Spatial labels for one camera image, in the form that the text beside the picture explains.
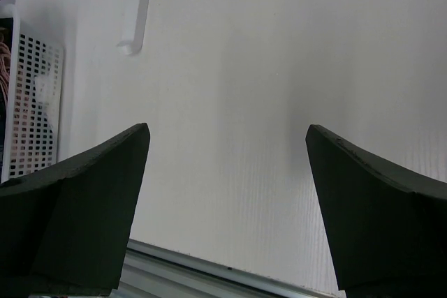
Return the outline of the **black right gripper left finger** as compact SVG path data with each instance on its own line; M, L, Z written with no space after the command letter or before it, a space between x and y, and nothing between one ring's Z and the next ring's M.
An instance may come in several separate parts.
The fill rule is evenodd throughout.
M119 285L147 162L136 124L1 185L1 293L108 295Z

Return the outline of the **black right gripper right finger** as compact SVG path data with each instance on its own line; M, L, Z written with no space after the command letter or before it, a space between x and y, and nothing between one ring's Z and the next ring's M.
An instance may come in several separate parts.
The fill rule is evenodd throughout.
M320 125L305 137L338 288L446 290L446 184Z

